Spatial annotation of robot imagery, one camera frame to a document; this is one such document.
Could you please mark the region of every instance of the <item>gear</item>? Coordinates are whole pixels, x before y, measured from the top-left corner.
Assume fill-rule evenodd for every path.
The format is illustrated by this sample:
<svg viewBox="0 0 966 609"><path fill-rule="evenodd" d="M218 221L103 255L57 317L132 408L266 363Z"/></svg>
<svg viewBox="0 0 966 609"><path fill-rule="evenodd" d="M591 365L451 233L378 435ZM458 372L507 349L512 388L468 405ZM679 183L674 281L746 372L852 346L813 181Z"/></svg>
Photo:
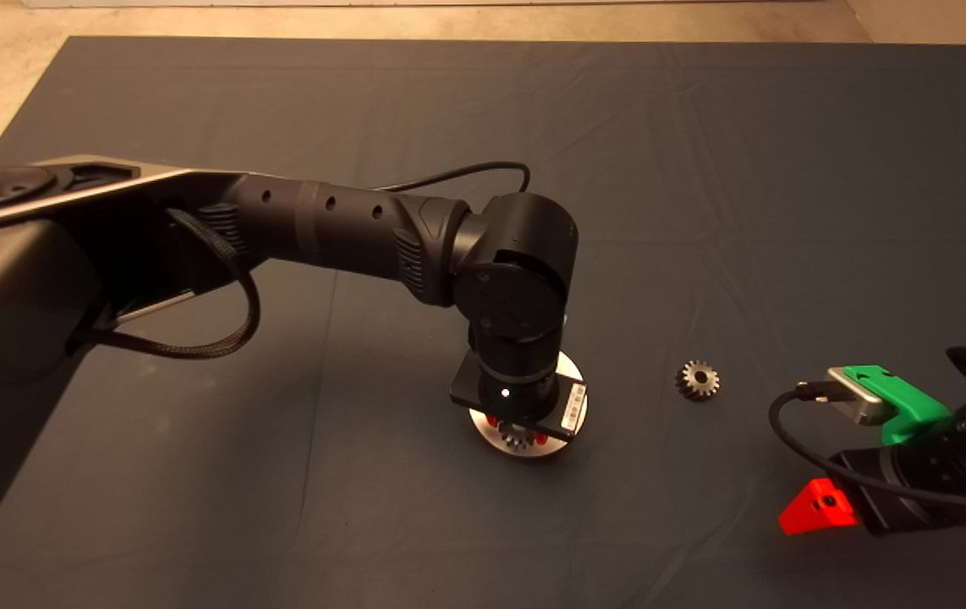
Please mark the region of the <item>gear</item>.
<svg viewBox="0 0 966 609"><path fill-rule="evenodd" d="M688 400L708 400L720 390L720 374L707 362L692 359L675 375L675 386Z"/></svg>
<svg viewBox="0 0 966 609"><path fill-rule="evenodd" d="M542 444L547 441L547 436L542 435L542 433L536 433L521 427L521 425L506 423L505 420L499 420L497 428L498 433L502 435L502 442L506 442L506 447L510 451L523 451L533 444Z"/></svg>

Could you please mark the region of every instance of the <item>cable connector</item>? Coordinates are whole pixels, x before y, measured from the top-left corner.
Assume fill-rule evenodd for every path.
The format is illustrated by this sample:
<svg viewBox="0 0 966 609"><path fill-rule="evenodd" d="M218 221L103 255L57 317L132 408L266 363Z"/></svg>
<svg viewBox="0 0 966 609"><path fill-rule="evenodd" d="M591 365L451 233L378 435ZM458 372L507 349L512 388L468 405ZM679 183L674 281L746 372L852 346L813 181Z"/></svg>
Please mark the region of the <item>cable connector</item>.
<svg viewBox="0 0 966 609"><path fill-rule="evenodd" d="M837 381L800 381L795 385L797 400L803 402L838 402L853 398L847 387Z"/></svg>
<svg viewBox="0 0 966 609"><path fill-rule="evenodd" d="M799 400L832 404L858 425L881 425L897 415L896 408L851 378L843 367L825 370L824 381L800 382L796 393Z"/></svg>

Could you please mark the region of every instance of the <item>circular base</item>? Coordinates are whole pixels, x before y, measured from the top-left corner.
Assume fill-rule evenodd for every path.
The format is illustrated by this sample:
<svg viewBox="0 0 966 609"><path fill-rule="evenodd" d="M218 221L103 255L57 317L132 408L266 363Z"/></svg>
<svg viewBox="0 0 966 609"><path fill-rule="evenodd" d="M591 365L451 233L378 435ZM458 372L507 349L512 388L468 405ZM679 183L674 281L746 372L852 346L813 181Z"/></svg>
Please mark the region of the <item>circular base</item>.
<svg viewBox="0 0 966 609"><path fill-rule="evenodd" d="M568 376L569 378L576 378L577 381L584 381L585 378L580 375L580 370L577 369L577 365L573 363L566 354L557 355L557 373L562 376ZM547 441L542 444L537 443L514 443L510 446L506 443L506 440L502 439L502 433L497 427L488 423L486 419L486 414L479 411L473 411L469 409L468 414L472 417L472 423L475 424L475 429L479 431L480 436L483 436L487 443L490 443L492 447L498 448L499 451L506 453L507 455L518 456L518 458L541 458L541 456L552 455L562 450L567 446L567 442L558 440L556 438L547 438ZM577 419L577 425L574 427L574 433L580 433L580 426L585 423L585 417L588 415L588 394L585 394L585 401L580 406L580 417Z"/></svg>

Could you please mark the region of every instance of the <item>gear teeth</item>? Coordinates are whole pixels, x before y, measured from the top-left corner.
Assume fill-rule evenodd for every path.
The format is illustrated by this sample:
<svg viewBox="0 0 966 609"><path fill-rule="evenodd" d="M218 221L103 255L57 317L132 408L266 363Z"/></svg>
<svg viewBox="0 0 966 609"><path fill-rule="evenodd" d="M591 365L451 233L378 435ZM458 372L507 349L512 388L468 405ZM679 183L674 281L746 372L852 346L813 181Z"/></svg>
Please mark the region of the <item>gear teeth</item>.
<svg viewBox="0 0 966 609"><path fill-rule="evenodd" d="M702 359L692 359L676 373L675 386L688 400L703 402L716 396L716 391L720 390L720 375Z"/></svg>

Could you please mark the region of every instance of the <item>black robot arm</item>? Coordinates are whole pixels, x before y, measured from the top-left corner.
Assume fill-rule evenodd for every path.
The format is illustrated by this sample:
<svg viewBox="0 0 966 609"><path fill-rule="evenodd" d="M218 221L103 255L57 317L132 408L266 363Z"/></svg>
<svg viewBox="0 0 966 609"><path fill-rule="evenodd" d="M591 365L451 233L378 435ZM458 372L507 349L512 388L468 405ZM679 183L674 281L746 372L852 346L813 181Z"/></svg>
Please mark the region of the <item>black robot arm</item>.
<svg viewBox="0 0 966 609"><path fill-rule="evenodd" d="M220 288L269 258L389 278L467 317L456 404L564 441L579 428L584 384L557 373L577 227L545 197L498 196L473 213L462 200L73 157L0 170L0 227L30 219L61 224L88 255L104 286L89 317L100 328Z"/></svg>
<svg viewBox="0 0 966 609"><path fill-rule="evenodd" d="M461 200L104 157L0 169L0 502L91 344L81 338L107 343L127 320L234 281L252 326L250 270L269 258L390 278L425 304L456 305L469 350L453 401L478 428L478 413L494 421L484 436L496 447L553 438L557 450L587 409L579 374L557 367L576 247L569 214L523 192L473 213ZM218 356L251 334L157 352Z"/></svg>
<svg viewBox="0 0 966 609"><path fill-rule="evenodd" d="M429 305L456 305L470 351L455 403L561 440L577 382L556 374L577 227L531 193L462 200L247 174L199 210L252 255L390 278Z"/></svg>

